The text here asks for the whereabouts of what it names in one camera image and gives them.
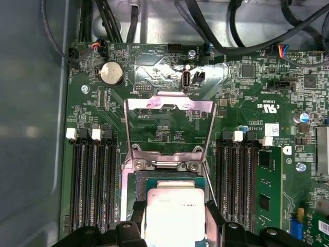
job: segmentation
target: white slot latch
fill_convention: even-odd
[[[264,136],[263,139],[259,140],[259,143],[263,146],[273,146],[273,136]]]
[[[243,141],[243,132],[241,130],[235,130],[232,137],[233,142],[242,142]]]
[[[92,139],[100,141],[102,139],[102,131],[100,129],[93,129]]]
[[[77,139],[77,129],[76,128],[66,128],[66,138],[70,140]]]

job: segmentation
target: capacitor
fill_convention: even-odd
[[[309,121],[307,113],[298,113],[294,116],[294,122],[297,124],[306,124]]]
[[[124,70],[117,62],[106,62],[96,71],[96,76],[108,87],[115,87],[123,83]]]
[[[244,134],[249,131],[249,127],[246,125],[239,125],[237,129],[241,130]]]

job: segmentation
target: black cable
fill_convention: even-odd
[[[183,17],[183,19],[191,26],[193,29],[201,36],[201,38],[209,44],[209,40],[205,36],[205,34],[202,32],[202,30],[196,25],[196,23],[190,18],[189,14],[185,11],[183,6],[180,4],[179,0],[174,0],[174,5],[178,11],[178,13]]]
[[[138,23],[138,7],[132,6],[132,13],[130,17],[130,27],[127,34],[127,43],[133,43],[136,34],[136,28]]]
[[[321,40],[322,40],[322,44],[325,48],[325,51],[327,53],[327,55],[329,55],[329,45],[328,45],[328,34],[327,34],[327,30],[328,30],[328,25],[329,25],[329,12],[327,13],[327,15],[324,18],[323,24],[322,24],[322,30],[321,30]]]
[[[103,9],[103,5],[102,5],[102,2],[101,0],[95,0],[95,3],[97,5],[97,8],[98,8],[98,11],[99,11],[99,14],[102,18],[102,21],[103,21],[103,25],[105,27],[105,31],[106,31],[106,34],[107,34],[107,38],[110,42],[115,42],[115,39],[114,39],[114,33],[113,33],[113,30],[108,22],[108,19],[106,17],[106,14],[105,14],[105,11]]]
[[[114,15],[112,13],[111,8],[108,5],[107,0],[101,0],[101,2],[104,7],[104,10],[105,10],[106,17],[107,17],[109,23],[111,24],[111,27],[112,27],[112,30],[114,33],[114,38],[116,39],[117,42],[122,43],[123,41],[122,41],[119,27],[117,25],[117,21],[114,18]]]
[[[70,58],[68,55],[66,55],[65,53],[63,53],[61,51],[61,49],[59,48],[58,44],[56,43],[56,41],[51,33],[49,23],[48,23],[48,18],[47,18],[47,12],[46,12],[46,0],[41,0],[41,16],[42,16],[42,22],[43,22],[43,26],[45,28],[48,40],[52,44],[54,50],[66,61],[68,61],[70,63],[79,63],[79,62],[85,60],[89,56],[89,54],[93,51],[92,48],[89,48],[79,58],[77,58],[77,59]]]
[[[325,5],[322,7],[320,10],[318,10],[316,13],[308,17],[305,21],[303,21],[301,24],[298,26],[294,27],[293,29],[289,30],[288,32],[272,39],[267,42],[250,46],[250,47],[245,47],[245,48],[224,48],[216,39],[215,35],[211,31],[210,27],[208,26],[204,16],[202,15],[202,12],[200,11],[200,8],[195,0],[185,0],[188,9],[195,20],[196,24],[201,28],[201,30],[204,32],[210,43],[214,46],[218,52],[224,54],[224,55],[229,55],[229,56],[239,56],[239,55],[244,55],[244,54],[249,54],[251,52],[257,51],[257,50],[262,50],[265,49],[268,46],[271,46],[272,44],[277,44],[281,43],[293,35],[295,35],[297,32],[302,30],[304,27],[312,23],[314,20],[325,14],[326,12],[329,11],[329,4]]]
[[[228,10],[229,10],[229,25],[230,25],[230,30],[232,37],[238,47],[246,47],[242,40],[240,39],[239,34],[237,33],[236,30],[236,23],[235,23],[235,16],[236,16],[236,11],[239,9],[241,6],[242,0],[231,0],[230,4],[228,5]]]
[[[286,20],[294,27],[303,22],[291,11],[288,0],[281,0],[281,10]],[[314,39],[318,50],[323,50],[322,36],[315,28],[306,26],[302,31],[307,32]]]

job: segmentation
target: motherboard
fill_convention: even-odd
[[[318,212],[329,199],[328,79],[329,67],[297,67],[272,49],[228,57],[205,46],[103,44],[69,71],[60,238],[129,219],[148,178],[208,170],[206,198],[228,221],[329,246],[329,214]]]

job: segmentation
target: sticker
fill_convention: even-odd
[[[265,136],[279,136],[280,125],[278,123],[265,124]]]
[[[329,235],[329,225],[319,220],[319,230]]]

